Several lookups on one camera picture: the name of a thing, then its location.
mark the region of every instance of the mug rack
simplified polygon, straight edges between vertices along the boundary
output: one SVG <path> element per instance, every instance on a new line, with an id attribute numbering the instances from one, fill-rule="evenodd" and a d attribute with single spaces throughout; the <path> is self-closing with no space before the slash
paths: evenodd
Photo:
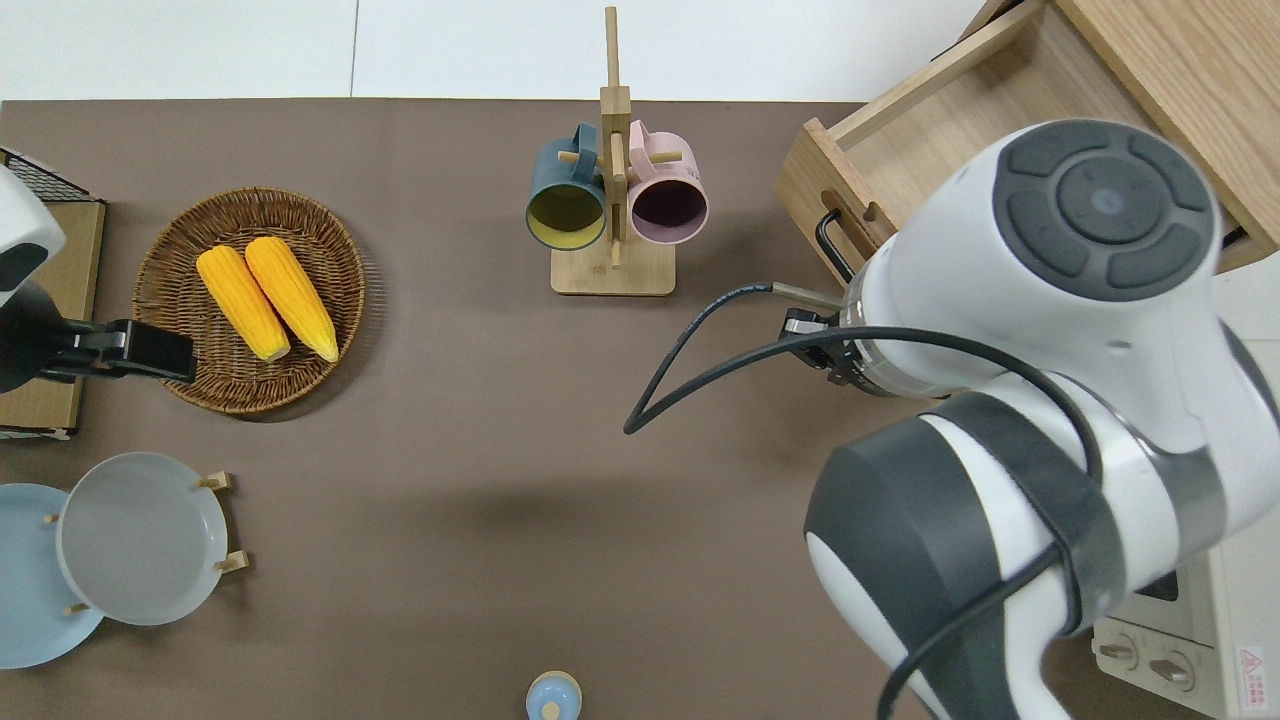
<path id="1" fill-rule="evenodd" d="M 618 79 L 618 12 L 604 9 L 609 83 L 600 88 L 599 164 L 604 176 L 604 237 L 573 251 L 552 250 L 552 290 L 561 295 L 664 296 L 676 290 L 676 247 L 635 237 L 627 220 L 631 88 Z M 561 154 L 562 161 L 576 161 Z M 655 163 L 678 158 L 652 158 Z"/>

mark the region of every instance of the light blue plate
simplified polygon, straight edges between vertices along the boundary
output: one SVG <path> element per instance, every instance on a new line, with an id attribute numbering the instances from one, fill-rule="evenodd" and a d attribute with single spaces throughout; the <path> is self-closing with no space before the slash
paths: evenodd
<path id="1" fill-rule="evenodd" d="M 81 602 L 58 565 L 58 515 L 67 493 L 28 483 L 0 486 L 0 670 L 31 667 L 70 652 L 102 621 Z"/>

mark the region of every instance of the mug handle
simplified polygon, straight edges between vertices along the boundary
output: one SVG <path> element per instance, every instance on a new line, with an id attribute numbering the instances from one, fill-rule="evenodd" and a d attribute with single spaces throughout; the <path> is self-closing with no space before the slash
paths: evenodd
<path id="1" fill-rule="evenodd" d="M 631 147 L 627 149 L 631 169 L 636 172 L 640 182 L 645 182 L 658 174 L 649 159 L 649 128 L 644 127 L 644 120 L 631 120 Z"/>
<path id="2" fill-rule="evenodd" d="M 577 132 L 573 133 L 573 150 L 577 152 L 577 161 L 573 163 L 573 181 L 582 184 L 591 182 L 595 174 L 596 147 L 600 146 L 600 131 L 590 123 L 577 123 Z"/>

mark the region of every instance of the corn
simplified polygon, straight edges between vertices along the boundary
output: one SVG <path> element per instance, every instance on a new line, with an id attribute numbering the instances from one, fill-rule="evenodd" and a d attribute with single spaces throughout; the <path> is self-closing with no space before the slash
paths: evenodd
<path id="1" fill-rule="evenodd" d="M 330 363 L 338 360 L 338 338 L 315 286 L 289 246 L 278 237 L 260 237 L 244 249 L 248 269 L 302 345 Z"/>
<path id="2" fill-rule="evenodd" d="M 236 249 L 219 245 L 201 252 L 196 272 L 253 355 L 271 363 L 289 351 L 284 328 Z"/>

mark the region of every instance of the mug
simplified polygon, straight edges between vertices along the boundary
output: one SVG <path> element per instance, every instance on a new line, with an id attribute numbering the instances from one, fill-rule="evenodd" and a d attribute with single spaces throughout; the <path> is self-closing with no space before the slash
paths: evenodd
<path id="1" fill-rule="evenodd" d="M 650 133 L 641 120 L 631 123 L 631 169 L 627 191 L 631 229 L 662 245 L 685 242 L 707 224 L 707 192 L 698 174 L 694 151 L 671 132 Z M 680 160 L 654 163 L 650 155 L 678 151 Z"/>
<path id="2" fill-rule="evenodd" d="M 604 181 L 595 167 L 599 131 L 579 123 L 572 138 L 553 140 L 538 151 L 525 206 L 529 232 L 552 250 L 580 250 L 604 234 Z M 576 152 L 564 163 L 561 152 Z"/>

